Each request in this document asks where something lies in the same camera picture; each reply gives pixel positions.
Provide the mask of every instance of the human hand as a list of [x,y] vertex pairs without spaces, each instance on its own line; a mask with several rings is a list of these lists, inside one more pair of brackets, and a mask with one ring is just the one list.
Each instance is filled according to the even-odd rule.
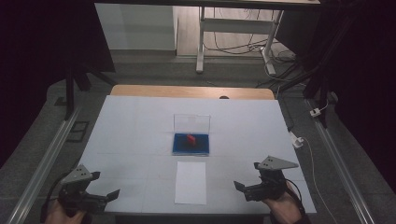
[[[288,188],[293,191],[289,182]],[[295,223],[302,218],[297,202],[287,192],[283,193],[277,200],[264,199],[262,202],[270,207],[272,214],[279,223]]]
[[80,224],[85,213],[83,211],[77,211],[73,217],[68,217],[58,200],[55,200],[49,210],[45,224]]

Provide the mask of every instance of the open plastic case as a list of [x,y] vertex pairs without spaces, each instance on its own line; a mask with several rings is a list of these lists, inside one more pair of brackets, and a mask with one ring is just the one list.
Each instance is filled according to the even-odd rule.
[[173,155],[209,154],[209,115],[174,115],[174,145]]

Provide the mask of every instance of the white wall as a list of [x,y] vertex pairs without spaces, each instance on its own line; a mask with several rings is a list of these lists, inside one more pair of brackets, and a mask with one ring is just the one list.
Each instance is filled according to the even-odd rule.
[[95,6],[110,49],[176,49],[174,7]]

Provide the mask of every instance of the sheet of paper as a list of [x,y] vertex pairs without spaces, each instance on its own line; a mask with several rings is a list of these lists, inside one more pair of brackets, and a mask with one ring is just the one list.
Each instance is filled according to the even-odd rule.
[[205,162],[177,162],[175,203],[206,204]]

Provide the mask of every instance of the wooden floor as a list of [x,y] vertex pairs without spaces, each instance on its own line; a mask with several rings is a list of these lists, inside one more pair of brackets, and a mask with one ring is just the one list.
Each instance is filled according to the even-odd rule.
[[[200,8],[198,7],[177,7],[178,28],[177,28],[177,56],[196,56],[199,42],[199,18]],[[261,20],[271,21],[273,10],[243,9],[243,8],[206,8],[206,18],[223,18],[238,20]],[[205,32],[204,50],[205,56],[238,56],[238,57],[261,57],[258,49],[248,53],[248,44],[262,45],[266,41],[267,35],[249,35],[249,34],[229,34],[229,33],[213,33]],[[229,49],[238,46],[244,46],[238,49]],[[232,53],[221,52],[213,49],[227,49]],[[280,43],[272,46],[274,54],[285,50],[286,48]]]

